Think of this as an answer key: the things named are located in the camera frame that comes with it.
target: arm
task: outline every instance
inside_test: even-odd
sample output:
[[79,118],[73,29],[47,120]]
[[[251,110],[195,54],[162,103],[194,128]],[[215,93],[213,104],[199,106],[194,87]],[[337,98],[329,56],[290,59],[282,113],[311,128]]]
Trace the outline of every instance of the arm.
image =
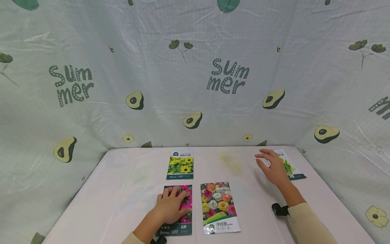
[[[337,244],[337,241],[314,214],[299,190],[287,177],[284,165],[279,156],[272,150],[261,149],[256,162],[267,179],[282,193],[289,207],[289,223],[299,244]],[[260,158],[270,161],[267,167]]]
[[189,214],[190,208],[179,210],[180,203],[188,192],[183,191],[176,197],[179,187],[165,188],[163,194],[157,196],[156,206],[145,216],[134,232],[131,232],[122,244],[149,244],[158,229],[166,224],[173,224],[182,216]]

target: logo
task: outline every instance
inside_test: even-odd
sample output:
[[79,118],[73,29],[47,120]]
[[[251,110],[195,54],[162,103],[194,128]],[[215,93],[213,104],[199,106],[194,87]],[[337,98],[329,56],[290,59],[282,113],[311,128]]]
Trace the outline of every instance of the logo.
[[232,92],[232,94],[236,94],[237,88],[240,86],[244,86],[245,81],[239,82],[239,79],[237,79],[235,81],[235,83],[233,84],[233,78],[236,79],[239,77],[241,79],[246,79],[248,77],[248,74],[249,74],[249,68],[246,68],[244,66],[239,65],[236,69],[237,62],[234,62],[233,66],[229,69],[230,61],[228,60],[228,61],[226,61],[225,68],[222,69],[222,66],[219,65],[219,63],[221,61],[222,61],[222,59],[214,59],[213,66],[215,68],[217,68],[218,71],[212,71],[211,74],[212,75],[220,75],[220,74],[222,74],[222,71],[223,71],[224,75],[229,75],[229,76],[225,77],[222,81],[221,81],[221,78],[215,78],[215,77],[211,76],[209,79],[209,82],[207,84],[207,90],[209,90],[211,88],[213,91],[218,91],[218,88],[220,88],[221,92],[223,92],[225,94],[230,94],[230,91]]
[[57,97],[58,102],[60,103],[60,107],[63,107],[64,104],[72,103],[73,100],[82,102],[85,99],[89,98],[88,89],[94,87],[94,84],[89,82],[87,85],[85,83],[80,83],[81,77],[83,80],[92,80],[92,72],[90,69],[78,69],[76,68],[75,71],[73,71],[73,68],[71,65],[68,66],[65,65],[65,77],[61,73],[55,72],[58,70],[58,67],[56,65],[53,65],[49,68],[49,74],[53,77],[60,78],[60,81],[57,81],[54,83],[55,87],[60,87],[65,85],[65,77],[66,80],[69,83],[68,87],[64,87],[63,89],[57,90]]

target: white rose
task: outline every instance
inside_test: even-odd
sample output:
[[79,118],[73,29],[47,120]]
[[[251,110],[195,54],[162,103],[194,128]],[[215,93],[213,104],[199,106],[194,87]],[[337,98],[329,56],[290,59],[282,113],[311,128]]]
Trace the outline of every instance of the white rose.
[[213,210],[216,210],[217,207],[218,207],[217,201],[211,200],[211,201],[209,202],[209,208],[211,208],[211,209],[213,209]]
[[222,200],[222,194],[221,193],[214,193],[213,194],[213,198],[216,200],[216,201],[221,201]]

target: hand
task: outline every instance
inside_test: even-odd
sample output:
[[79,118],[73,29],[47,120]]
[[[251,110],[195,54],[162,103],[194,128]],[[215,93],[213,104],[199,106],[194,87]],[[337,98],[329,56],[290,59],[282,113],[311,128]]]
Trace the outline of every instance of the hand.
[[184,198],[190,196],[189,192],[182,191],[176,197],[179,187],[165,188],[162,194],[157,196],[156,206],[151,210],[151,213],[164,224],[173,224],[182,216],[191,213],[192,209],[183,208],[179,210],[181,202]]
[[[255,155],[256,162],[267,179],[278,188],[286,183],[290,183],[283,162],[279,156],[273,150],[261,149],[260,152],[263,154]],[[261,159],[268,160],[271,163],[270,167],[267,167]]]

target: right hand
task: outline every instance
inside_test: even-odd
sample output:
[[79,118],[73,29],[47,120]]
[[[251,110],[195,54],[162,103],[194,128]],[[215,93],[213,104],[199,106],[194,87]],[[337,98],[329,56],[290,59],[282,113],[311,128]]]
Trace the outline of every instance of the right hand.
[[[277,187],[290,182],[286,170],[284,169],[283,162],[279,156],[273,150],[269,149],[260,149],[260,152],[262,154],[255,155],[256,162],[267,179]],[[270,167],[267,167],[261,159],[268,160],[271,163]]]

